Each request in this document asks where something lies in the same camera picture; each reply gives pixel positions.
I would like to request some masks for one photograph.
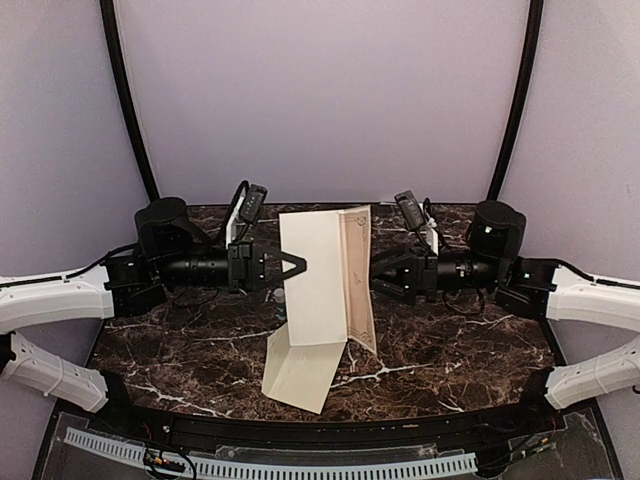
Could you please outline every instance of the black pole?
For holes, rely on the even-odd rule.
[[[107,40],[107,49],[109,50],[109,58],[111,59],[111,69],[113,70],[113,78],[116,82],[118,97],[120,98],[120,108],[124,116],[124,122],[129,133],[129,140],[133,148],[133,154],[136,157],[138,170],[144,183],[144,189],[147,192],[149,201],[160,198],[158,186],[156,185],[151,164],[147,151],[144,148],[140,126],[138,125],[138,117],[133,106],[131,90],[129,89],[129,81],[127,80],[127,72],[122,58],[122,47],[120,45],[120,36],[118,35],[118,22],[116,20],[113,0],[100,0],[100,10],[102,12],[102,23],[104,25],[104,35]]]
[[[529,19],[527,20],[527,32],[524,38],[524,46],[522,47],[522,58],[520,60],[520,70],[518,71],[518,80],[516,81],[516,89],[513,93],[513,102],[511,103],[511,111],[509,112],[509,120],[507,128],[504,132],[504,139],[500,147],[500,154],[496,162],[496,168],[493,171],[491,186],[487,194],[487,200],[497,200],[500,196],[500,190],[507,175],[509,161],[513,153],[513,147],[518,136],[518,128],[522,119],[524,104],[527,100],[527,91],[529,90],[529,82],[531,80],[531,72],[533,71],[533,61],[536,56],[536,47],[538,46],[538,36],[540,34],[540,24],[542,23],[542,8],[544,0],[531,0],[529,3]]]

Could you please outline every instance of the white wall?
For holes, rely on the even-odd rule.
[[[640,280],[640,4],[547,0],[503,200],[528,218],[523,254]],[[557,325],[568,360],[635,336]],[[640,478],[640,397],[601,400],[626,478]]]
[[[527,0],[117,2],[159,188],[227,202],[486,194]]]
[[[83,266],[135,239],[145,204],[97,1],[0,5],[0,276]],[[24,329],[84,363],[95,321]],[[0,381],[0,478],[31,472],[52,399]]]

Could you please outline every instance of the marble table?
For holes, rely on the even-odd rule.
[[[278,212],[339,205],[269,205],[249,237],[278,246]],[[472,205],[434,205],[453,247]],[[212,234],[225,207],[190,207]],[[372,208],[372,253],[415,243],[395,206]],[[415,307],[372,293],[378,358],[349,342],[322,414],[262,395],[267,337],[281,324],[268,292],[229,295],[178,289],[172,300],[105,325],[92,368],[121,374],[137,405],[197,415],[269,421],[371,421],[466,412],[518,401],[531,372],[553,364],[539,324],[509,315],[488,299],[465,317],[442,301]],[[475,293],[451,300],[473,309]]]

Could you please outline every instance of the robotic arm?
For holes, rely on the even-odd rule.
[[[15,330],[78,318],[141,315],[167,301],[166,289],[180,285],[226,287],[231,293],[256,291],[304,272],[302,258],[241,241],[248,226],[257,222],[265,196],[266,190],[256,185],[239,188],[236,205],[214,240],[189,221],[183,200],[157,200],[136,213],[139,239],[134,245],[110,252],[80,271],[0,278],[0,378],[89,412],[110,401],[127,401],[118,375],[74,365]],[[232,225],[236,217],[245,222],[239,235]],[[220,245],[225,237],[226,245]],[[267,278],[266,255],[294,268]]]
[[[396,201],[408,230],[419,233],[426,221],[413,194],[404,192]],[[496,304],[520,317],[640,332],[640,282],[590,275],[561,260],[519,257],[525,224],[524,215],[508,205],[482,202],[467,231],[468,249],[438,255],[437,232],[431,231],[431,245],[421,242],[374,257],[371,286],[410,305],[417,296],[435,301],[438,291],[486,288],[496,292]],[[640,337],[579,364],[535,372],[522,398],[561,410],[638,384]]]

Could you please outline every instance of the white vented strip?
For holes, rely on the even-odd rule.
[[[67,428],[64,442],[87,452],[110,460],[143,468],[144,447],[114,440],[75,428]],[[184,465],[178,455],[165,453],[164,456]],[[465,473],[474,473],[475,453],[467,453],[444,458],[418,460],[415,462],[389,463],[383,465],[359,466],[290,466],[236,463],[209,458],[189,457],[198,478],[230,480],[421,480],[446,478]],[[190,468],[183,477],[191,478]]]

